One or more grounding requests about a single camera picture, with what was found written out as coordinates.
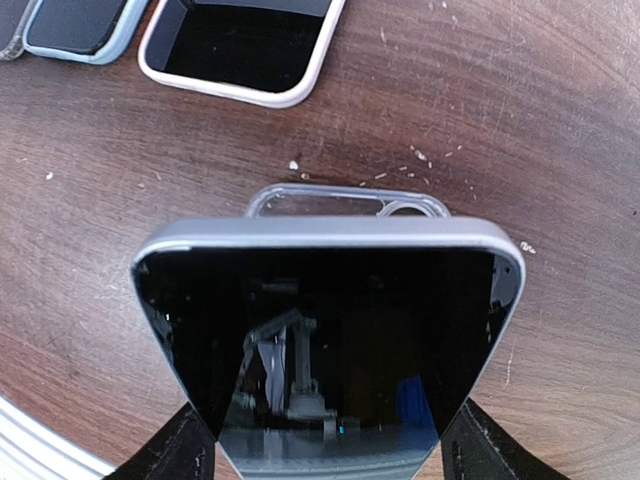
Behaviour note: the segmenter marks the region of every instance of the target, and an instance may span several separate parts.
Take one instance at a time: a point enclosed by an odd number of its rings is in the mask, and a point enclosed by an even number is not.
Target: wooden table
[[[139,37],[107,68],[0,66],[0,394],[123,462],[185,401],[133,295],[136,248],[306,173],[431,193],[527,242],[474,398],[569,476],[637,478],[639,27],[620,0],[351,0],[285,111],[154,84]]]

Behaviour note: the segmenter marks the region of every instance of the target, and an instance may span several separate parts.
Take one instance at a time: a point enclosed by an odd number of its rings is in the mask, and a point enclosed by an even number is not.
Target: phone screen
[[[45,0],[27,32],[28,43],[93,55],[111,38],[127,1]]]
[[[487,363],[518,272],[461,248],[194,249],[151,254],[134,278],[241,473],[373,462],[414,474]]]
[[[11,46],[29,0],[0,2],[0,52]]]
[[[169,0],[152,69],[281,93],[304,76],[331,0]]]

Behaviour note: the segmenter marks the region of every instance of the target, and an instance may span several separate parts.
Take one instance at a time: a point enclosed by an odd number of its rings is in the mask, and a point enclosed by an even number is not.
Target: light blue phone case
[[[116,27],[107,43],[93,55],[82,55],[56,48],[38,47],[29,44],[28,32],[44,2],[45,0],[38,0],[38,3],[27,22],[24,35],[25,50],[41,57],[70,60],[73,62],[88,63],[90,65],[107,65],[116,61],[120,55],[124,53],[133,38],[138,23],[140,22],[147,5],[149,4],[149,0],[129,0],[122,10],[122,14],[120,15]]]

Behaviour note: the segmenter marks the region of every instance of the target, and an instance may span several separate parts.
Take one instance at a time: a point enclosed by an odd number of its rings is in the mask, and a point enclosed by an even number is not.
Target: white speck
[[[504,388],[507,388],[511,381],[511,363],[513,362],[513,350],[516,348],[515,342],[511,346],[511,355],[509,355],[509,361],[507,362],[507,379],[504,382]]]
[[[529,245],[529,243],[527,242],[520,242],[520,250],[522,250],[523,252],[527,252],[530,253],[532,255],[535,255],[536,253],[536,249],[533,248],[531,245]]]

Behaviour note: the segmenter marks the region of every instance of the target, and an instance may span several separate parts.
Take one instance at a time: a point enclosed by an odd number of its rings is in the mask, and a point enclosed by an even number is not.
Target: held smartphone
[[[25,48],[43,57],[106,65],[131,42],[148,0],[38,0]]]
[[[38,0],[0,2],[0,60],[13,60],[24,51],[22,35]]]
[[[166,227],[132,276],[240,474],[408,480],[485,369],[525,266],[482,220],[272,217]]]
[[[153,80],[271,108],[313,89],[345,0],[160,0],[138,61]]]

